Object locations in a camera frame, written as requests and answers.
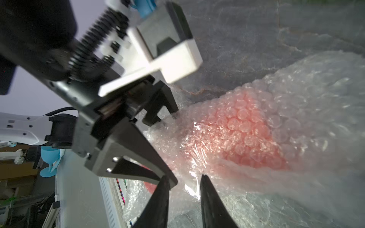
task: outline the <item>white wall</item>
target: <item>white wall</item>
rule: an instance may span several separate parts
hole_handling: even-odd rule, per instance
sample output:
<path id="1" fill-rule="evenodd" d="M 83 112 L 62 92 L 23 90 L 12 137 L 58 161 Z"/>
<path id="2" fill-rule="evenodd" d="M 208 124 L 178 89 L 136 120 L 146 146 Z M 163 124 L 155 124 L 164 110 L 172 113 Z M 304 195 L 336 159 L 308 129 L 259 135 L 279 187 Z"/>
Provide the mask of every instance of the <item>white wall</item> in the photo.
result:
<path id="1" fill-rule="evenodd" d="M 104 11 L 105 4 L 103 0 L 71 0 L 71 4 L 78 25 L 76 38 L 80 39 Z M 70 105 L 21 67 L 16 70 L 10 92 L 0 96 L 0 112 L 18 115 L 44 115 L 67 106 Z"/>

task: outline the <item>white bracket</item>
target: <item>white bracket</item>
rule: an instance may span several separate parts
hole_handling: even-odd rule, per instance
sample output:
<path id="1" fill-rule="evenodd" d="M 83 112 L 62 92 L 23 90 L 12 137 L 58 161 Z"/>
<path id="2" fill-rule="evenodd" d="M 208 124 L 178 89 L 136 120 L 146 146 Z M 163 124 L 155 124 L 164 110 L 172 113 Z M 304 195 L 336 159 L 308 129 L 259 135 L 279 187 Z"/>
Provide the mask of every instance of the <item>white bracket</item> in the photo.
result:
<path id="1" fill-rule="evenodd" d="M 101 97 L 156 71 L 161 71 L 167 83 L 173 83 L 195 72 L 203 63 L 194 39 L 185 40 L 153 59 L 137 28 L 128 28 L 127 35 L 122 43 L 118 41 L 121 45 L 118 53 L 113 53 L 108 48 L 109 45 L 103 45 L 101 48 L 104 55 L 114 57 L 115 61 L 124 68 L 120 78 L 100 87 L 99 96 Z"/>

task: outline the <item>bubble wrap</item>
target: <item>bubble wrap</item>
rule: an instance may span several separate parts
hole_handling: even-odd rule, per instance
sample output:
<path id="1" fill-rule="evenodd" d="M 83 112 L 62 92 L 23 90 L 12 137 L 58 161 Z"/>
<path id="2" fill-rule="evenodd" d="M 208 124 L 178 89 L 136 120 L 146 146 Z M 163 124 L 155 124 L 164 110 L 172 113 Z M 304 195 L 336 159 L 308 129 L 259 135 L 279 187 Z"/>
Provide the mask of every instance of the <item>bubble wrap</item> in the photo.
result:
<path id="1" fill-rule="evenodd" d="M 320 188 L 328 183 L 323 178 L 327 173 L 340 178 L 348 170 L 364 170 L 364 77 L 365 60 L 360 56 L 324 52 L 182 109 L 151 127 L 145 132 L 147 139 L 179 181 L 170 193 L 170 219 L 196 206 L 204 173 L 221 196 L 280 193 L 305 199 L 329 216 L 338 217 L 340 211 L 339 217 L 351 223 L 340 209 L 347 208 L 353 221 L 357 214 L 351 205 L 331 204 L 340 190 L 326 198 L 326 206 L 339 208 L 326 211 L 320 199 L 310 204 L 308 195 L 301 197 L 305 187 L 298 186 L 317 183 Z M 142 212 L 154 188 L 128 182 L 126 219 Z M 318 190 L 307 189 L 311 194 Z"/>

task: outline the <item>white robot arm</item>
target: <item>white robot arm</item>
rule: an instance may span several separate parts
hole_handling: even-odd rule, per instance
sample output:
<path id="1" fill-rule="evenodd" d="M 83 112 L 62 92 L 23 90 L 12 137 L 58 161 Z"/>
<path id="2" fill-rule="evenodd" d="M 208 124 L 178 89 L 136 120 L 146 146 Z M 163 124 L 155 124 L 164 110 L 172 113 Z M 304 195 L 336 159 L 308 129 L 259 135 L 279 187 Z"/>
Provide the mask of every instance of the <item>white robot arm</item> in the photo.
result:
<path id="1" fill-rule="evenodd" d="M 51 144 L 68 148 L 75 123 L 76 117 L 68 114 L 22 116 L 0 112 L 0 139 L 34 146 Z"/>

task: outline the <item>black cable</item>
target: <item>black cable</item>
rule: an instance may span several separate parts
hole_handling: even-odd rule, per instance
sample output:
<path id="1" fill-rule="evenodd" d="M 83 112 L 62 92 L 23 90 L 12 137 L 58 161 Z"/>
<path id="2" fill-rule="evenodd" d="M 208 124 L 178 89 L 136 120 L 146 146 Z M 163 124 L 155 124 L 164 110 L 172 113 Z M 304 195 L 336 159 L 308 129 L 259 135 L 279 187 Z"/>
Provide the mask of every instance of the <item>black cable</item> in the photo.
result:
<path id="1" fill-rule="evenodd" d="M 57 113 L 64 112 L 64 111 L 68 111 L 68 110 L 76 110 L 76 109 L 74 107 L 60 108 L 60 109 L 57 109 L 57 110 L 54 110 L 52 112 L 47 113 L 45 116 L 53 116 L 53 115 L 55 115 Z"/>
<path id="2" fill-rule="evenodd" d="M 130 4 L 130 0 L 121 2 L 126 6 Z M 102 60 L 94 62 L 90 67 L 91 56 L 113 28 L 116 28 L 118 36 L 123 39 L 126 35 L 128 21 L 128 18 L 122 13 L 108 8 L 86 32 L 70 58 L 71 78 L 82 82 L 93 81 L 105 73 L 113 65 L 114 58 L 104 56 Z"/>

